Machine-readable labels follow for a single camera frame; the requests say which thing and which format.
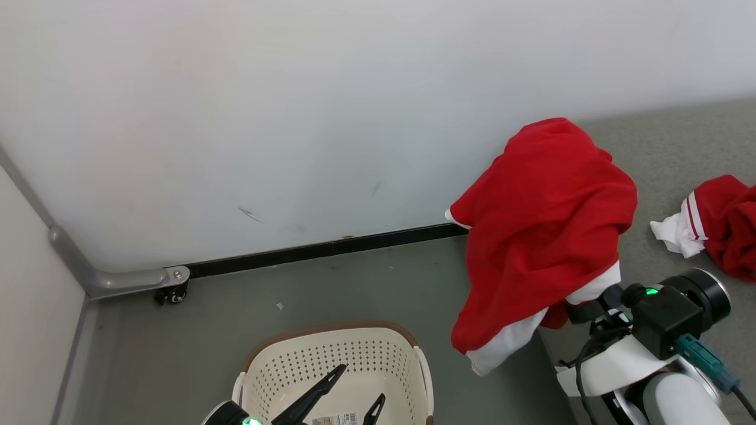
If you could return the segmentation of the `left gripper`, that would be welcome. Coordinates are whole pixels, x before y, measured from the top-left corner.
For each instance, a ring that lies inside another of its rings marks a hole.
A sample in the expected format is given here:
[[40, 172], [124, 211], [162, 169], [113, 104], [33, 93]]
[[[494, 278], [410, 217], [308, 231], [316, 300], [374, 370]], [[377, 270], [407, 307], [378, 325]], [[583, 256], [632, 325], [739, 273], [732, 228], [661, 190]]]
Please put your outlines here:
[[[297, 398], [281, 414], [273, 418], [272, 425], [306, 425], [305, 418], [325, 395], [329, 394], [347, 369], [347, 365], [339, 365], [330, 371], [310, 390]], [[384, 393], [376, 398], [366, 411], [361, 425], [376, 425], [386, 403]], [[233, 400], [220, 403], [203, 420], [203, 425], [265, 425], [261, 419], [253, 417]]]

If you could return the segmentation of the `grey metal partition frame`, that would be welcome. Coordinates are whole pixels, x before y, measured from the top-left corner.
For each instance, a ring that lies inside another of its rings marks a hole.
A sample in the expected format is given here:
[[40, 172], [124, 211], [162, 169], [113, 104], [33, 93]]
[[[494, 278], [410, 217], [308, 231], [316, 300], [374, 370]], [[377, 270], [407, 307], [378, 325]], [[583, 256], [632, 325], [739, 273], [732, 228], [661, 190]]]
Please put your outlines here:
[[48, 241], [69, 272], [76, 278], [90, 299], [105, 299], [130, 293], [173, 287], [189, 281], [186, 266], [154, 268], [131, 272], [106, 272], [94, 267], [83, 251], [76, 245], [65, 229], [57, 225], [52, 215], [40, 201], [26, 178], [12, 162], [5, 148], [0, 145], [0, 167], [15, 183], [21, 194], [48, 228]]

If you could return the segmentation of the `black caster wheel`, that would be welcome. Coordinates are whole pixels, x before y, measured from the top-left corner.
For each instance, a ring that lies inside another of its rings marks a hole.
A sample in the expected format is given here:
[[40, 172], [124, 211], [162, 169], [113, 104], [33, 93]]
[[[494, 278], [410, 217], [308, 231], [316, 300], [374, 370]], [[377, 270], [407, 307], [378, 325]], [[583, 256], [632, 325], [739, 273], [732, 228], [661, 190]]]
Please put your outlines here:
[[187, 286], [188, 282], [184, 282], [173, 287], [159, 288], [155, 292], [154, 301], [156, 301], [159, 306], [165, 306], [165, 304], [179, 304], [187, 296]]

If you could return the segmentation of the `red garment with white trim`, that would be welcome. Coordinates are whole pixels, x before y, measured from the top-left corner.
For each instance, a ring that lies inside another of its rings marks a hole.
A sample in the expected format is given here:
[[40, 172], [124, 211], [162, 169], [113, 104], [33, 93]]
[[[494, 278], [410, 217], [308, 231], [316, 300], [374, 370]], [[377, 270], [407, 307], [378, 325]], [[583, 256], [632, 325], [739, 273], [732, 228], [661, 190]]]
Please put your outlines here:
[[510, 138], [445, 211], [468, 231], [471, 289], [451, 343], [476, 375], [620, 282], [620, 237], [637, 204], [632, 178], [569, 119], [543, 119]]

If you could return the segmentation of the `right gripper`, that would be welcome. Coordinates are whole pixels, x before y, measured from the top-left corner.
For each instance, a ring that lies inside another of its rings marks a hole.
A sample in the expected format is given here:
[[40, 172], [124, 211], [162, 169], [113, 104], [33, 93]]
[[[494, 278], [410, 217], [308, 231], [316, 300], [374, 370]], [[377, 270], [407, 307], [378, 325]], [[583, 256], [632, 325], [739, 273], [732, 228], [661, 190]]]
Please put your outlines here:
[[588, 300], [577, 304], [567, 303], [567, 314], [573, 325], [591, 324], [591, 332], [630, 328], [634, 322], [632, 308], [645, 297], [661, 294], [664, 288], [680, 293], [701, 310], [701, 331], [707, 331], [731, 312], [729, 294], [720, 280], [710, 272], [693, 268], [645, 287], [633, 283], [621, 287], [620, 283], [589, 283], [581, 290]]

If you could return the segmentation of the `cream perforated plastic laundry basket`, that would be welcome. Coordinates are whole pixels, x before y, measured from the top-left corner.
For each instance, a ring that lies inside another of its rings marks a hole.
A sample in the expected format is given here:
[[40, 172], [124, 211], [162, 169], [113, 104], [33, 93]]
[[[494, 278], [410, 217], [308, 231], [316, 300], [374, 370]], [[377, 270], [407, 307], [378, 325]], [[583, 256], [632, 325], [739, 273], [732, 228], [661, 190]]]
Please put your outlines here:
[[416, 339], [389, 321], [319, 326], [276, 336], [246, 359], [232, 400], [265, 425], [339, 365], [347, 369], [313, 418], [356, 412], [360, 425], [380, 393], [376, 425], [434, 425], [431, 371]]

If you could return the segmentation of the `red basketball jersey with lettering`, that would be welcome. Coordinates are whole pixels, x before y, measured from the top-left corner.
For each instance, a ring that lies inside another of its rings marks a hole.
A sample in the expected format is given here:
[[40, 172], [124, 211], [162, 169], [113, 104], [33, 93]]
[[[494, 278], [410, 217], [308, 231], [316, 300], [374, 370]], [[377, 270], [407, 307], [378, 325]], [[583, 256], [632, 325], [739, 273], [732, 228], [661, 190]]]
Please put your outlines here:
[[724, 274], [756, 283], [756, 186], [721, 175], [697, 186], [679, 212], [651, 221], [651, 233], [673, 253], [706, 253]]

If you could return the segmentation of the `grey fabric sofa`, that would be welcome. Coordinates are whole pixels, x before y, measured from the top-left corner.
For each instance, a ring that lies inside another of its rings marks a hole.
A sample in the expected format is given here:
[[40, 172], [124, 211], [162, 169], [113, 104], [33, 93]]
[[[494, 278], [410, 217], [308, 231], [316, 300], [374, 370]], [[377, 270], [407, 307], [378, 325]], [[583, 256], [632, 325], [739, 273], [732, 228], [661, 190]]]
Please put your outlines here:
[[635, 181], [634, 223], [620, 241], [622, 282], [650, 285], [691, 268], [714, 274], [732, 302], [730, 316], [703, 342], [741, 379], [756, 407], [756, 285], [729, 277], [705, 253], [689, 259], [667, 250], [651, 221], [678, 213], [685, 196], [730, 174], [756, 185], [756, 99], [635, 113], [579, 123]]

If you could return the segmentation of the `black baseboard strip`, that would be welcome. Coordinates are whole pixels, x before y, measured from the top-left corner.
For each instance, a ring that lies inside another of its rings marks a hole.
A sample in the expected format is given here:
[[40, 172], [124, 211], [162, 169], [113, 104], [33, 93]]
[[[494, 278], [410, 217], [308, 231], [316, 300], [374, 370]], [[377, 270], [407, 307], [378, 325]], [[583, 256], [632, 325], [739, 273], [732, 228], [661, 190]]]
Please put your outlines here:
[[310, 244], [245, 256], [201, 261], [201, 263], [186, 264], [186, 267], [189, 269], [189, 278], [219, 276], [222, 274], [268, 268], [278, 266], [279, 264], [297, 263], [298, 261], [310, 259], [457, 237], [467, 233], [467, 229], [459, 225], [446, 223], [361, 237], [348, 237], [321, 244]]

